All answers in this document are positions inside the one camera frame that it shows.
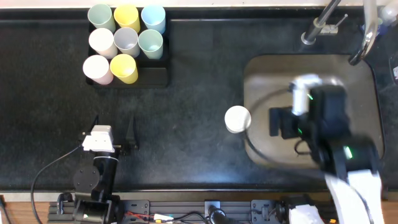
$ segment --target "wooden floor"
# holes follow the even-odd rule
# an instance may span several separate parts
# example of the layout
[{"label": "wooden floor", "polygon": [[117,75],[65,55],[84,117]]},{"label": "wooden floor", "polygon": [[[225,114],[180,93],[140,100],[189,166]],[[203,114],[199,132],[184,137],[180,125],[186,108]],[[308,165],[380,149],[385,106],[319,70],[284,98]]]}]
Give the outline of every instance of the wooden floor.
[{"label": "wooden floor", "polygon": [[[43,223],[47,223],[48,202],[37,202],[36,209]],[[398,223],[398,202],[383,202],[383,214],[386,224]],[[9,202],[7,203],[7,212],[12,224],[33,224],[37,223],[32,213],[30,202]],[[7,220],[2,214],[2,223],[7,224]]]}]

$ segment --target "faucet base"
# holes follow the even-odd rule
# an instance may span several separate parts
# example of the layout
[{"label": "faucet base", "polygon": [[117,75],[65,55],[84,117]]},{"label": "faucet base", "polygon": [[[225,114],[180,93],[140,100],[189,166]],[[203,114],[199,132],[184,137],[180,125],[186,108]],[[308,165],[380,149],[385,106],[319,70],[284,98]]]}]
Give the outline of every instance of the faucet base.
[{"label": "faucet base", "polygon": [[301,41],[306,44],[306,45],[313,45],[315,41],[317,40],[316,38],[313,41],[307,41],[305,38],[305,32],[301,35]]}]

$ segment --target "yellow cup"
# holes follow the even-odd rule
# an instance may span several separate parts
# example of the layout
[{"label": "yellow cup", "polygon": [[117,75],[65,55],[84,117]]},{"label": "yellow cup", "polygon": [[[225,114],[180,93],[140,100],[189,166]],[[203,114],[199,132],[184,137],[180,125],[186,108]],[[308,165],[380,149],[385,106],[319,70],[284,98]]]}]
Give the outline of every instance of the yellow cup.
[{"label": "yellow cup", "polygon": [[119,54],[112,59],[111,72],[125,84],[132,84],[138,79],[136,61],[128,54]]},{"label": "yellow cup", "polygon": [[119,6],[114,11],[114,20],[120,27],[133,28],[137,33],[141,29],[139,25],[139,14],[137,8],[132,4]]}]

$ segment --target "black countertop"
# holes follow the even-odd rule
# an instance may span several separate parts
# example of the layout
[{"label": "black countertop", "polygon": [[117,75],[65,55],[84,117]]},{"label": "black countertop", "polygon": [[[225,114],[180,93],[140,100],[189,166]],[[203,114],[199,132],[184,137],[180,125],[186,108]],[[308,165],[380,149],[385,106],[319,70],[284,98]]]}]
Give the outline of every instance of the black countertop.
[{"label": "black countertop", "polygon": [[[321,10],[245,10],[168,11],[174,18],[170,85],[140,90],[96,90],[85,83],[85,11],[37,11],[28,20],[0,16],[0,190],[29,189],[43,166],[77,145],[96,114],[116,133],[126,130],[132,114],[137,121],[140,150],[120,158],[115,191],[325,189],[323,182],[253,163],[243,136],[226,130],[224,114],[243,105],[243,70],[255,56],[354,52],[363,38],[362,10],[350,9],[354,16],[337,36],[320,37],[311,47],[299,37]],[[344,13],[337,10],[330,22]],[[378,37],[366,60],[376,77],[386,142],[382,177],[391,189],[398,189],[398,86],[390,68],[398,66],[397,38],[396,28]],[[73,190],[75,171],[92,158],[83,151],[70,155],[40,176],[37,189]]]}]

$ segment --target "sink basin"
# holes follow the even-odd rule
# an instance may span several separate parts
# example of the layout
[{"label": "sink basin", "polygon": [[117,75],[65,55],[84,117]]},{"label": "sink basin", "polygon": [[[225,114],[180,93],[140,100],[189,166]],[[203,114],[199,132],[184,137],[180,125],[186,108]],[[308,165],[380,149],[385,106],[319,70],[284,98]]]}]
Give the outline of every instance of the sink basin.
[{"label": "sink basin", "polygon": [[[281,89],[287,89],[294,77],[308,73],[319,75],[322,79],[341,81],[347,91],[346,112],[351,120],[352,133],[371,136],[382,156],[383,139],[379,107],[377,104],[373,72],[362,61],[356,66],[348,63],[348,55],[263,55],[252,59],[244,70],[244,106],[250,110],[256,100]],[[271,98],[261,105],[249,128],[253,144],[266,156],[276,162],[301,168],[316,167],[310,156],[298,156],[294,145],[299,140],[283,140],[282,137],[269,136],[269,115],[271,107],[292,105],[292,94]],[[258,164],[270,165],[259,157],[247,144],[246,152]],[[307,144],[298,147],[299,151],[309,151]]]}]

